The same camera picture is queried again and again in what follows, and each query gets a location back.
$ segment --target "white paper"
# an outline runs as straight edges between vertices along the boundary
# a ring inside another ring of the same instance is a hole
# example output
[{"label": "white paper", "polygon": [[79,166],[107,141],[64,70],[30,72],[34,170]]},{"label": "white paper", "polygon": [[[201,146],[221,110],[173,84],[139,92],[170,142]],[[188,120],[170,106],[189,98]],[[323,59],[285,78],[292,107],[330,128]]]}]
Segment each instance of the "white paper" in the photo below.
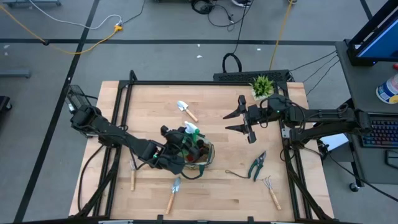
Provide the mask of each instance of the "white paper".
[{"label": "white paper", "polygon": [[344,134],[335,134],[321,138],[324,144],[328,144],[328,151],[332,151],[342,144],[348,142],[348,138]]}]

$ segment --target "yellow cable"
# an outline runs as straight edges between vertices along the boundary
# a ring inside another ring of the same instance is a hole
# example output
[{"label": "yellow cable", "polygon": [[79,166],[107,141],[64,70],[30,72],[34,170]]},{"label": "yellow cable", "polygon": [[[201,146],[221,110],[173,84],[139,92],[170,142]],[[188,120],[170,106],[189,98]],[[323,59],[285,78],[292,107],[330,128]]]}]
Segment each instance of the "yellow cable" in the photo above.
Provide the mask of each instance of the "yellow cable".
[{"label": "yellow cable", "polygon": [[284,28],[285,28],[285,25],[286,25],[287,18],[289,16],[290,8],[292,8],[292,4],[293,4],[293,0],[290,0],[289,1],[289,6],[287,8],[286,15],[285,15],[285,18],[284,18],[284,22],[282,23],[282,27],[280,28],[280,31],[279,31],[278,40],[276,41],[276,44],[275,44],[274,53],[272,53],[271,62],[269,64],[269,70],[271,70],[271,68],[272,68],[272,63],[274,61],[276,49],[278,48],[279,40],[282,38],[282,34],[284,33]]},{"label": "yellow cable", "polygon": [[[21,22],[19,22],[9,11],[7,11],[7,9],[4,8],[4,6],[1,6],[1,5],[0,5],[0,9],[2,9],[12,20],[14,20],[16,23],[18,23],[18,24],[19,24],[22,28],[24,28],[28,33],[30,33],[31,35],[33,35],[34,37],[36,37],[36,39],[39,39],[41,42],[45,43],[45,40],[44,40],[43,38],[39,37],[38,35],[36,35],[35,33],[33,33],[30,29],[28,29],[24,24],[22,24]],[[113,35],[114,35],[115,33],[121,31],[122,29],[123,29],[123,28],[122,28],[121,26],[115,25],[114,31],[113,31],[113,33],[112,33],[111,35],[109,35],[107,38],[105,38],[105,39],[99,41],[98,43],[96,43],[95,45],[93,45],[92,47],[90,47],[89,49],[84,50],[84,51],[82,51],[82,52],[69,52],[69,51],[63,50],[63,49],[61,49],[61,48],[59,48],[59,47],[57,47],[57,46],[54,46],[54,45],[50,45],[50,47],[52,47],[52,48],[55,49],[55,50],[59,50],[59,51],[65,53],[65,54],[80,55],[80,54],[83,54],[83,53],[86,53],[86,52],[89,52],[89,51],[93,50],[98,44],[103,43],[103,42],[107,41],[108,39],[112,38]]]}]

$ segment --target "wooden table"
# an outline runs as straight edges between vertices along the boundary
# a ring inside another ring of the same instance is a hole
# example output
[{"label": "wooden table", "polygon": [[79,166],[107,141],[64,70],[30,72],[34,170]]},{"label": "wooden table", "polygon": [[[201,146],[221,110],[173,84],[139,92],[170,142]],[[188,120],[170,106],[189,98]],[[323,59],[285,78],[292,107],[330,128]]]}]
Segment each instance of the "wooden table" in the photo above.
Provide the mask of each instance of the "wooden table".
[{"label": "wooden table", "polygon": [[[103,82],[99,93],[97,107],[109,120],[113,113],[117,87],[118,82]],[[303,84],[288,83],[288,87],[292,101],[308,108]],[[278,122],[269,123],[266,129],[258,125],[253,126],[257,136],[254,144],[248,144],[246,136],[241,133],[224,128],[243,123],[242,117],[222,119],[236,109],[239,95],[246,96],[248,106],[255,103],[250,86],[133,86],[127,117],[130,134],[164,143],[165,139],[160,135],[162,125],[177,129],[184,126],[184,121],[192,122],[186,113],[177,108],[177,100],[183,100],[199,119],[197,126],[201,133],[215,145],[215,159],[205,170],[203,177],[197,180],[182,177],[180,192],[175,196],[171,213],[165,215],[166,220],[243,221],[247,220],[248,216],[253,216],[255,221],[294,221],[286,167],[279,158],[282,143]],[[123,103],[119,110],[119,122],[122,110]],[[96,138],[88,140],[82,166],[99,146]],[[317,150],[314,141],[308,143],[307,147]],[[225,170],[229,169],[247,175],[252,162],[265,150],[267,157],[257,182],[225,173]],[[301,155],[308,191],[325,213],[333,217],[320,158],[308,151],[302,151]],[[104,150],[90,162],[85,172],[82,206],[98,186],[103,156]],[[130,157],[128,149],[123,147],[111,218],[155,220],[158,214],[165,213],[176,176],[167,170],[144,166],[136,172],[136,189],[132,192]],[[184,173],[193,177],[198,171],[185,170]],[[261,181],[268,175],[271,175],[274,192],[282,206],[281,211],[276,209],[268,189]],[[77,213],[77,189],[76,185],[70,214]],[[298,190],[297,192],[297,198],[302,202],[301,193]],[[103,213],[104,205],[105,200],[101,204],[100,213]],[[300,213],[304,217],[301,203]]]}]

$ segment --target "green plant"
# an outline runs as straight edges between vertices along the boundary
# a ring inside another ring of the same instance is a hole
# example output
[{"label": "green plant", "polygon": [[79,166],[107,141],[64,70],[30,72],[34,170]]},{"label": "green plant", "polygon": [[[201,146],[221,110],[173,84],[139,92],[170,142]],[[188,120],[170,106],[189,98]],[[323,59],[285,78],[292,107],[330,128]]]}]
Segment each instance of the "green plant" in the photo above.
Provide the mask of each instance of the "green plant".
[{"label": "green plant", "polygon": [[268,77],[257,77],[254,78],[254,83],[249,83],[253,90],[256,98],[262,97],[262,96],[270,96],[271,91],[273,89],[272,84],[274,81],[268,80]]}]

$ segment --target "wooden handle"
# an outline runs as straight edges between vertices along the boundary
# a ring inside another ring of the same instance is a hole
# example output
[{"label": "wooden handle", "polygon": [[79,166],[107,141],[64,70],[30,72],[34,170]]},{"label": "wooden handle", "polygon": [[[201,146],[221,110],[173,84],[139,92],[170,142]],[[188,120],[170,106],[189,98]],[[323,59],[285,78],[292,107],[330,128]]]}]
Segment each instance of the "wooden handle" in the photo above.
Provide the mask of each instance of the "wooden handle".
[{"label": "wooden handle", "polygon": [[275,203],[275,205],[276,205],[276,208],[277,208],[278,210],[281,210],[282,208],[281,208],[280,205],[279,205],[278,199],[276,198],[276,196],[275,196],[275,194],[274,194],[274,191],[273,191],[272,189],[269,189],[269,193],[271,194],[272,199],[274,200],[274,203]]},{"label": "wooden handle", "polygon": [[175,194],[171,194],[171,196],[170,196],[169,204],[167,205],[167,209],[166,209],[166,215],[168,215],[170,213],[170,210],[172,209],[174,196],[175,196]]},{"label": "wooden handle", "polygon": [[131,171],[131,186],[130,190],[134,191],[136,189],[136,171],[132,170]]},{"label": "wooden handle", "polygon": [[198,118],[195,117],[195,115],[193,115],[191,113],[191,111],[189,111],[188,109],[185,110],[187,112],[187,114],[197,123],[198,122]]}]

